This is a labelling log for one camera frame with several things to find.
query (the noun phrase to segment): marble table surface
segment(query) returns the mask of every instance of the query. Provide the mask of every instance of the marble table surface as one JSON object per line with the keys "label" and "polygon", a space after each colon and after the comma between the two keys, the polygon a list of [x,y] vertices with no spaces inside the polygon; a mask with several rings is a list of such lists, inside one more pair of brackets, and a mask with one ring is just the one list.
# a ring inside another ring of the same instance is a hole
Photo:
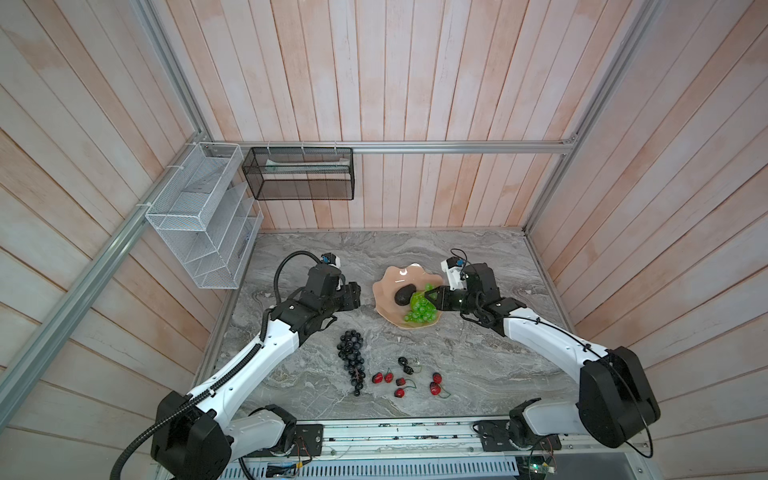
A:
{"label": "marble table surface", "polygon": [[[224,335],[217,368],[257,335],[263,309],[274,301],[272,280],[280,261],[294,250],[316,255],[333,252],[341,258],[348,281],[362,288],[360,309],[339,313],[328,330],[312,335],[281,362],[248,397],[238,415],[277,404],[298,419],[370,419],[454,415],[506,415],[527,399],[573,399],[575,382],[552,363],[520,343],[446,312],[434,326],[400,329],[374,310],[372,285],[388,266],[421,264],[442,273],[440,262],[453,247],[467,252],[470,262],[485,262],[496,275],[503,296],[514,296],[544,318],[563,325],[521,233],[515,230],[375,231],[332,233],[267,233],[256,241],[253,259]],[[283,298],[306,282],[311,260],[292,259],[280,278]],[[362,356],[368,377],[355,397],[336,344],[348,329],[365,337]],[[402,373],[397,359],[418,359],[420,373],[410,376],[417,389],[394,397],[395,383],[370,382],[376,372]],[[429,393],[433,372],[440,372],[451,393],[440,399]]]}

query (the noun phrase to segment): white wire organizer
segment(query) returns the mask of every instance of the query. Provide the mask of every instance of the white wire organizer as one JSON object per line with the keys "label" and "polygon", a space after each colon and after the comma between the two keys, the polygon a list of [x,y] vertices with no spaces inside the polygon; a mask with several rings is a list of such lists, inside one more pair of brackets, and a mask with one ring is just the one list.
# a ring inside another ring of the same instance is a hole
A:
{"label": "white wire organizer", "polygon": [[200,288],[240,285],[264,218],[248,216],[247,182],[227,189],[242,160],[235,144],[198,144],[147,213]]}
{"label": "white wire organizer", "polygon": [[242,163],[240,145],[195,145],[150,206],[147,220],[158,230],[205,230]]}

